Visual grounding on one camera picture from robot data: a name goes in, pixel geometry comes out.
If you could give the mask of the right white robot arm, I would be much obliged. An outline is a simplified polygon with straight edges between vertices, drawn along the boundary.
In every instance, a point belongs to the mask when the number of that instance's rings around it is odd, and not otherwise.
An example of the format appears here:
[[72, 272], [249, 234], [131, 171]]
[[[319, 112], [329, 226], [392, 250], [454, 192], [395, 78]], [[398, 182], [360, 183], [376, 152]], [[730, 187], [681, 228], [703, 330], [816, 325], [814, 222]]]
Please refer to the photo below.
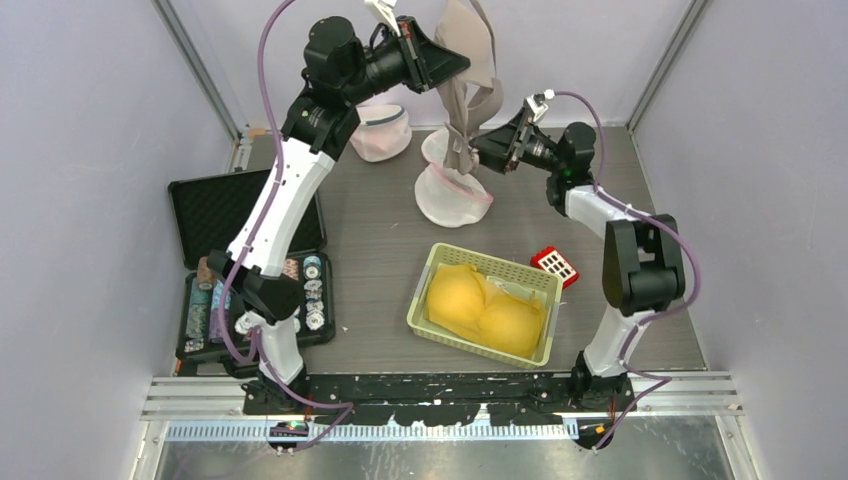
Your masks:
[[559, 139], [545, 134], [528, 108], [505, 125], [471, 139], [480, 165], [506, 174], [527, 164], [548, 172], [548, 203], [604, 242], [602, 289], [607, 307], [567, 382], [570, 402], [596, 410], [622, 401], [628, 365], [651, 316], [666, 311], [685, 291], [683, 255], [675, 219], [617, 206], [594, 184], [595, 130], [568, 125]]

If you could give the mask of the taupe bra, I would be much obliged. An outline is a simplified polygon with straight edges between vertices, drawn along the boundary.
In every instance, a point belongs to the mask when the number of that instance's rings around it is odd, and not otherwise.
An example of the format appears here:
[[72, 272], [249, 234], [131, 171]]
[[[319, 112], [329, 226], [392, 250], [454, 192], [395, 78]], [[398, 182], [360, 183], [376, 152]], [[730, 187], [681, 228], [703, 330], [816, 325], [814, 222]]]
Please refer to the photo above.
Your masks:
[[438, 87], [448, 115], [443, 165], [469, 174], [479, 164], [470, 141], [500, 111], [504, 101], [497, 75], [495, 32], [479, 1], [449, 1], [436, 26], [435, 41], [470, 61], [466, 70]]

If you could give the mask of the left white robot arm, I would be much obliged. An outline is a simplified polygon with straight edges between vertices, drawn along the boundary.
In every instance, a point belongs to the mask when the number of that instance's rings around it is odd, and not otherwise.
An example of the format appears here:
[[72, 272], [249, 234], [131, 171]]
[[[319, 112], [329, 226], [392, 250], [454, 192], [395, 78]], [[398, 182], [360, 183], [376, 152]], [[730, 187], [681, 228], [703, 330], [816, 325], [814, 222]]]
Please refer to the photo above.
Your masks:
[[225, 345], [240, 362], [260, 358], [262, 376], [273, 380], [268, 400], [284, 414], [298, 412], [307, 398], [305, 385], [295, 380], [304, 360], [294, 326], [305, 289], [284, 274], [284, 261], [308, 205], [360, 124], [358, 105], [398, 85], [427, 92], [471, 65], [467, 56], [430, 39], [411, 16], [378, 25], [367, 43], [348, 19], [321, 19], [309, 31], [304, 60], [304, 88], [283, 123], [269, 121], [275, 164], [237, 236], [208, 259], [225, 292], [248, 305], [243, 318], [251, 352], [241, 355], [229, 336]]

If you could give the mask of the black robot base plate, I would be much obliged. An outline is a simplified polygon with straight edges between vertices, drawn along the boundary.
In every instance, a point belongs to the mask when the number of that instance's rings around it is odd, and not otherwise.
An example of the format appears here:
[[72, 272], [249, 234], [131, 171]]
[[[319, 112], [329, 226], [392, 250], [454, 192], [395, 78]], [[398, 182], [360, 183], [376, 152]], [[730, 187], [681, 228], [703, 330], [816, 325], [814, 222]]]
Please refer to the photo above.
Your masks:
[[306, 374], [292, 390], [302, 404], [272, 380], [242, 383], [248, 415], [304, 414], [320, 425], [338, 418], [348, 404], [345, 425], [427, 427], [469, 425], [485, 413], [497, 427], [554, 425], [564, 413], [587, 413], [611, 421], [633, 400], [622, 376], [590, 386], [565, 372]]

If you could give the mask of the white pink-zipper laundry bag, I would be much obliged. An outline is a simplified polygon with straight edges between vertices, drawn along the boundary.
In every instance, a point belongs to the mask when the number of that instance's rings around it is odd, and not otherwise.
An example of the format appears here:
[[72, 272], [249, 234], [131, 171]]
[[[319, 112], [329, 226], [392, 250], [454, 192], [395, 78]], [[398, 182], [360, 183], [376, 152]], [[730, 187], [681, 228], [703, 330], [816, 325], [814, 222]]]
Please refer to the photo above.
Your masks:
[[441, 227], [459, 228], [482, 220], [494, 198], [473, 175], [443, 166], [448, 140], [446, 128], [423, 140], [421, 153], [427, 166], [413, 190], [416, 205], [428, 220]]

